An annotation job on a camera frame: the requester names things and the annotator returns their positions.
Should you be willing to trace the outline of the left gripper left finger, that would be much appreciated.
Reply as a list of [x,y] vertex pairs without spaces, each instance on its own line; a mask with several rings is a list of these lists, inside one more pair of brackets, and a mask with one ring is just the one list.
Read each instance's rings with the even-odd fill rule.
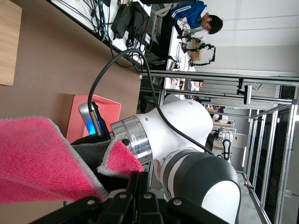
[[134,200],[139,172],[133,172],[125,190],[113,191],[102,202],[95,196],[87,196],[62,207],[35,221],[33,224],[123,224],[126,216],[133,214],[130,209]]

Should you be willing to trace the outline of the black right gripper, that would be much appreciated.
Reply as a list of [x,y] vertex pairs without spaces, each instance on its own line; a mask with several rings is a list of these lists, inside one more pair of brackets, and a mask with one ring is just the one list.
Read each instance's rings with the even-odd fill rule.
[[93,143],[99,143],[104,142],[107,140],[111,140],[110,135],[109,136],[97,136],[96,134],[88,135],[85,137],[82,137],[80,139],[75,140],[71,145],[80,145],[80,144],[93,144]]

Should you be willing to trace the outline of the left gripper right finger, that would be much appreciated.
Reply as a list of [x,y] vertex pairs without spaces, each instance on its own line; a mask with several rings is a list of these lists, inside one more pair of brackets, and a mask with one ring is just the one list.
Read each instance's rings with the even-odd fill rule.
[[138,173],[137,219],[139,224],[225,224],[226,221],[185,197],[166,201],[149,189],[149,173]]

